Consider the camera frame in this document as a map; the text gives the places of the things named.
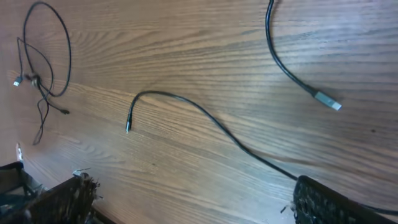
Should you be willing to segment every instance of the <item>wooden surface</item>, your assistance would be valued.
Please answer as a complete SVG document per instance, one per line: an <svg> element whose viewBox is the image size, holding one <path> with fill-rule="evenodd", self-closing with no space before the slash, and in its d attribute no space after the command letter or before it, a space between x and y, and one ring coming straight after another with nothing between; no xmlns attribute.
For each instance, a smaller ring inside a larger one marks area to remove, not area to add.
<svg viewBox="0 0 398 224"><path fill-rule="evenodd" d="M19 141L27 171L47 187L90 167L104 197L96 206L118 223L293 223L292 212L279 212L295 183L241 152L195 108L142 97L125 133L134 95L164 90L204 106L295 175L398 210L398 1L275 3L276 51L337 98L339 112L276 66L264 33L268 1L49 1L73 55L70 86L52 101L71 114L50 110L38 146L40 95L26 82L12 86L31 3L1 1L1 150L14 153ZM33 12L27 40L49 57L60 91L67 45L48 9ZM32 58L48 80L42 58Z"/></svg>

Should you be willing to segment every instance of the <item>silver usb connector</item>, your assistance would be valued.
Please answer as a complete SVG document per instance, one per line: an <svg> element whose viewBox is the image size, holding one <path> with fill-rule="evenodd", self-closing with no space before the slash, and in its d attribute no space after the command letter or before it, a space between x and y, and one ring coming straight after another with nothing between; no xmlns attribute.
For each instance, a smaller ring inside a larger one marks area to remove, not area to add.
<svg viewBox="0 0 398 224"><path fill-rule="evenodd" d="M314 98L319 100L324 105L327 105L328 107L333 108L337 111L340 110L341 108L341 104L337 103L337 101L335 101L333 98L329 97L328 95L320 91L317 94L315 94Z"/></svg>

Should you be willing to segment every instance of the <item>tangled black cable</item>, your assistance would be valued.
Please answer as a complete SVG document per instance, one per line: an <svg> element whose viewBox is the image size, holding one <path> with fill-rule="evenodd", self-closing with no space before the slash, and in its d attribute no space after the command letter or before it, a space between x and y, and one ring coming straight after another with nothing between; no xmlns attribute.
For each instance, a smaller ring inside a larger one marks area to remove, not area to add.
<svg viewBox="0 0 398 224"><path fill-rule="evenodd" d="M29 20L29 16L32 13L33 9L36 6L38 6L38 5L47 6L49 9L51 9L54 12L56 17L61 22L61 25L62 25L62 27L63 27L63 29L65 31L65 35L67 37L68 51L69 51L69 66L68 66L67 80L66 80L65 86L63 87L63 90L60 93L58 93L58 94L54 94L52 92L52 88L54 86L54 74L53 74L53 69L52 69L51 63L49 62L47 57L44 56L44 54L42 52L40 52L35 47L31 46L30 44L28 44L26 42L26 25L27 25L27 21ZM19 45L20 42L22 42L24 44L25 54L26 54L27 61L29 63L29 67L30 67L30 70L31 70L31 75L24 75L23 65L22 65L21 48L20 48L20 45ZM21 40L18 37L17 38L17 44L18 44L18 55L19 55L19 63L20 63L20 66L21 66L21 73L20 73L19 77L17 78L17 80L14 82L14 84L18 86L20 84L20 82L23 81L23 79L30 80L35 85L35 87L40 91L40 94L42 95L42 99L40 99L37 102L37 109L39 110L39 114L40 114L40 128L39 128L39 131L37 132L37 134L35 136L35 139L34 139L34 142L33 142L33 145L37 145L40 142L40 140L42 139L44 123L45 123L45 120L47 118L47 115L49 114L49 109L50 109L49 107L50 106L53 107L56 110L59 110L63 114L69 114L68 110L60 109L57 106L55 106L52 103L50 103L49 99L48 99L48 96L50 95L52 97L60 97L66 92L66 90L68 88L69 80L70 80L70 72L71 72L71 67L72 67L72 51L71 51L71 46L70 46L70 39L69 39L69 34L68 34L67 27L66 27L65 23L63 22L61 16L58 14L58 12L51 5L47 4L46 2L39 1L39 2L33 3L33 5L31 5L30 9L28 10L28 13L26 15L25 22L24 22L24 28L23 28L23 40ZM50 87L49 88L44 86L44 84L42 83L41 77L34 70L32 62L30 61L28 50L27 50L28 47L32 48L37 53L39 53L44 58L44 60L47 62L47 65L49 66L50 73L51 73L51 82L50 82ZM43 116L42 110L40 109L40 103L42 101L46 102L46 107L47 107L47 110L46 110L44 116Z"/></svg>
<svg viewBox="0 0 398 224"><path fill-rule="evenodd" d="M269 5L266 13L266 36L267 36L267 44L269 48L269 52L272 55L272 58L276 62L276 64L279 66L279 68L291 79L293 82L298 84L301 88L303 88L305 91L307 91L311 96L313 96L315 99L323 103L324 105L327 105L330 108L333 108L335 110L339 110L341 108L341 105L331 98L330 96L326 95L324 92L319 91L315 89L314 87L305 84L303 81L301 81L299 78L297 78L292 72L290 72L285 65L280 61L278 55L275 52L274 45L272 43L272 38L271 38L271 29L270 29L270 24L271 24L271 14L272 14L272 6L274 5L274 0L269 0Z"/></svg>
<svg viewBox="0 0 398 224"><path fill-rule="evenodd" d="M134 97L132 102L131 102L129 113L128 113L128 116L127 116L126 133L128 133L131 130L132 111L134 109L134 106L137 103L137 100L142 95L146 95L146 94L158 94L158 95L163 95L163 96L169 96L169 97L174 98L176 100L180 100L180 101L183 101L183 102L191 104L192 106L194 106L198 110L200 110L202 113L204 113L208 118L210 118L212 120L212 122L214 122L216 124L216 126L219 127L225 133L225 135L227 135L227 137L229 137L232 140L232 142L234 142L245 153L249 154L249 156L257 159L258 161L260 161L263 164L269 166L270 168L280 172L281 174L284 174L286 177L290 178L291 180L294 180L294 181L298 180L298 177L296 177L295 175L291 174L290 172L287 172L286 170L278 167L277 165L274 165L273 163L261 158L260 156L256 155L255 153L253 153L252 150L249 149L247 146L245 146L243 143L241 143L239 141L239 139L237 137L235 137L234 134L231 133L231 131L228 130L227 127L225 127L223 124L221 124L213 115L211 115L209 112L207 112L207 110L202 108L200 105L198 105L197 103L193 102L192 100L189 100L189 99L187 99L185 97L182 97L182 96L174 95L172 93L168 93L168 92L164 92L164 91L155 91L155 90L147 90L147 91L142 91L142 92L138 93ZM360 204L361 206L363 206L365 208L373 210L373 211L375 211L377 213L383 213L383 214L386 214L386 215L396 215L396 216L398 216L398 211L386 210L386 209L382 209L382 208L376 208L376 207L372 207L372 206L365 205L365 204L362 204L362 203L358 203L358 204Z"/></svg>

